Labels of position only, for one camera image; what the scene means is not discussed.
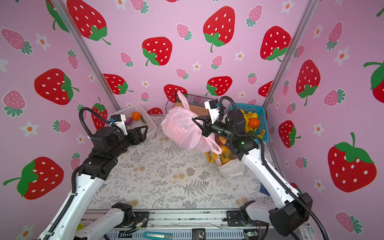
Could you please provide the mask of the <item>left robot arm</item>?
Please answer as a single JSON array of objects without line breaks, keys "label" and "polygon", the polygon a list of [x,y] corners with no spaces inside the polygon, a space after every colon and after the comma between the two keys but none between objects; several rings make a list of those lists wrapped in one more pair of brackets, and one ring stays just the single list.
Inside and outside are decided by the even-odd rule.
[{"label": "left robot arm", "polygon": [[82,165],[73,171],[72,189],[52,222],[40,234],[41,240],[98,240],[114,227],[128,228],[129,233],[133,233],[143,225],[136,219],[131,205],[116,203],[101,218],[77,231],[94,195],[117,165],[118,157],[129,147],[143,143],[149,129],[143,125],[127,130],[125,115],[113,115],[105,120],[88,107],[80,109],[79,119],[94,147]]}]

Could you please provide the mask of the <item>pink plastic grocery bag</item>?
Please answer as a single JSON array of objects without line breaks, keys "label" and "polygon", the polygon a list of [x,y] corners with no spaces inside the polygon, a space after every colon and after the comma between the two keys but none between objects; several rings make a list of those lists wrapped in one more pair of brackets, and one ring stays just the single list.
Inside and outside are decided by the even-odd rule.
[{"label": "pink plastic grocery bag", "polygon": [[221,154],[222,149],[216,143],[214,135],[203,136],[203,131],[199,128],[198,124],[193,122],[193,119],[198,115],[190,110],[184,94],[177,91],[177,96],[183,106],[172,108],[166,114],[165,119],[161,123],[164,134],[186,151],[196,150],[201,153],[213,152]]}]

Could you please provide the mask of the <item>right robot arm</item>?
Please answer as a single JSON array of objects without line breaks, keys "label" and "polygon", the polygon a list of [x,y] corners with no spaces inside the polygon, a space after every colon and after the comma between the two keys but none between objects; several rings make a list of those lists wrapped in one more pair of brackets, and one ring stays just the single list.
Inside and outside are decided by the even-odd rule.
[{"label": "right robot arm", "polygon": [[327,231],[312,211],[313,199],[307,193],[301,194],[292,187],[266,160],[263,140],[255,133],[239,132],[237,124],[244,115],[235,102],[227,96],[205,102],[208,116],[193,118],[193,122],[208,137],[215,134],[229,141],[228,148],[261,181],[272,197],[276,208],[268,211],[270,224],[282,236],[292,235],[302,224],[312,218],[323,239],[329,239]]}]

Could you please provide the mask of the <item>white canvas tote bag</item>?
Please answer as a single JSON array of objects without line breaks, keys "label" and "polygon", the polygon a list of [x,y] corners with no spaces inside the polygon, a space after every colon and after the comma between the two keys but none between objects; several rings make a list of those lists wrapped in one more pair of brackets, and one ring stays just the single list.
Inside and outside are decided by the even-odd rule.
[{"label": "white canvas tote bag", "polygon": [[222,153],[217,155],[213,152],[206,153],[209,163],[216,163],[223,178],[233,178],[241,176],[245,173],[245,165],[232,154],[227,147],[229,140],[223,137],[216,136],[216,141],[222,149]]}]

